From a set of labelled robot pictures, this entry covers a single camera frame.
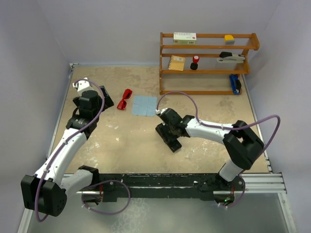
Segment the black glasses case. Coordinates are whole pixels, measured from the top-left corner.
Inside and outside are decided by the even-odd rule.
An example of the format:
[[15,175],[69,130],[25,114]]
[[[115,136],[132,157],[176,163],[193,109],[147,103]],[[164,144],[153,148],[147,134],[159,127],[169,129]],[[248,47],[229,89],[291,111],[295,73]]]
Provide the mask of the black glasses case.
[[155,130],[172,152],[181,149],[182,145],[177,140],[178,136],[173,135],[167,125],[163,125],[162,123],[158,124]]

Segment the blue cleaning cloth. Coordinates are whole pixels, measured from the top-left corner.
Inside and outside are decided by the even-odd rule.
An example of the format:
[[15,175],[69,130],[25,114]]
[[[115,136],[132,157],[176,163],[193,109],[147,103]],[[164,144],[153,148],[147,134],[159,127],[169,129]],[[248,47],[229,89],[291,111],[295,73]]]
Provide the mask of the blue cleaning cloth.
[[132,115],[135,116],[155,116],[157,97],[134,96],[132,105]]

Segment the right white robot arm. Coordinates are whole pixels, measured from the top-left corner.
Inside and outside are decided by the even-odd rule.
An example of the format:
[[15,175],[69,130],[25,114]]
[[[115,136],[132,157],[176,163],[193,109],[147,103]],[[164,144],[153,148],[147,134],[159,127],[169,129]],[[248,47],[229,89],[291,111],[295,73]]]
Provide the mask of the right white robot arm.
[[225,146],[230,159],[216,178],[221,190],[227,190],[241,172],[249,170],[264,148],[261,139],[241,120],[234,124],[199,121],[190,115],[181,117],[171,108],[156,110],[155,114],[162,120],[155,130],[172,152],[182,147],[180,137],[202,138]]

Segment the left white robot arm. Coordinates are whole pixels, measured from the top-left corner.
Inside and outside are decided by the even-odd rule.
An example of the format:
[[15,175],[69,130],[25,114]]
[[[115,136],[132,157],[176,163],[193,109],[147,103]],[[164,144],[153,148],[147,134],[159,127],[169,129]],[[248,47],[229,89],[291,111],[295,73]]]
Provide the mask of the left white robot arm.
[[71,177],[64,174],[82,145],[97,127],[101,112],[114,105],[105,87],[90,85],[80,80],[73,85],[79,94],[73,99],[76,105],[55,150],[34,173],[21,180],[21,191],[26,209],[36,214],[58,216],[67,200],[83,188],[95,190],[100,185],[98,169],[81,166]]

